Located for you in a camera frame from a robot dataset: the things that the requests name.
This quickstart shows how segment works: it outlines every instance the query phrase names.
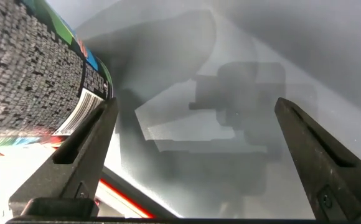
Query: red edge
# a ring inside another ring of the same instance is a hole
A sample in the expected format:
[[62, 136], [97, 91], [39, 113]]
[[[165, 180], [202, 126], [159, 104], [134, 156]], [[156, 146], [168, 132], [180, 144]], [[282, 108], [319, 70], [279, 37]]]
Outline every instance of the red edge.
[[128, 203], [130, 203], [131, 205], [133, 205], [135, 208], [137, 208], [138, 210], [140, 210], [141, 212], [143, 212], [144, 214], [146, 214], [148, 217], [147, 218], [154, 218], [154, 215], [152, 215], [150, 212], [148, 212], [146, 209], [142, 208], [140, 205], [138, 205], [137, 203], [135, 203], [133, 200], [131, 200], [130, 198], [128, 198], [125, 194], [123, 194], [122, 192], [120, 192], [119, 190], [115, 189], [111, 184], [109, 184], [107, 181], [100, 179], [100, 182], [102, 184], [105, 184], [110, 190], [116, 192], [118, 195], [120, 195], [123, 199], [125, 199]]

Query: cylindrical can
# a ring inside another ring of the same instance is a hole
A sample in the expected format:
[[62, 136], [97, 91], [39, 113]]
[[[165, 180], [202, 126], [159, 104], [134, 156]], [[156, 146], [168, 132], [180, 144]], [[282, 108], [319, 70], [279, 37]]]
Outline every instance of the cylindrical can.
[[112, 86], [44, 0], [0, 0], [0, 146], [71, 135]]

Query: screw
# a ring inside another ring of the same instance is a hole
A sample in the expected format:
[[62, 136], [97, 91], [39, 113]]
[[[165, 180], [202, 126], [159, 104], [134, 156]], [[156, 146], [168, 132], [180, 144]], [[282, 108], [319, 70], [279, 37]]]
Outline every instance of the screw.
[[323, 203], [327, 208], [331, 208], [332, 206], [331, 198], [327, 195], [323, 196]]

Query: barcode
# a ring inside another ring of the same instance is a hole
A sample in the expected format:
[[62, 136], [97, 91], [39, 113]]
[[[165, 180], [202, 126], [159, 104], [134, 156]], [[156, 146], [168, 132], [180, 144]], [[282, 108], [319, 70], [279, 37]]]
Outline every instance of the barcode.
[[101, 102], [102, 98], [96, 96], [91, 91], [82, 89], [80, 101], [75, 107], [73, 113], [58, 128], [53, 135], [71, 135], [81, 122], [95, 109]]

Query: table surface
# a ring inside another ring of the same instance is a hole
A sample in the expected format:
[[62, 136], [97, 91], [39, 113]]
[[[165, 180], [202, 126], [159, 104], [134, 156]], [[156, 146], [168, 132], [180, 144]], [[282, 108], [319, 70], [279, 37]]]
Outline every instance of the table surface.
[[280, 96], [361, 158], [359, 2], [53, 7], [85, 21], [76, 32], [115, 83], [105, 166], [180, 217], [314, 218], [273, 112]]

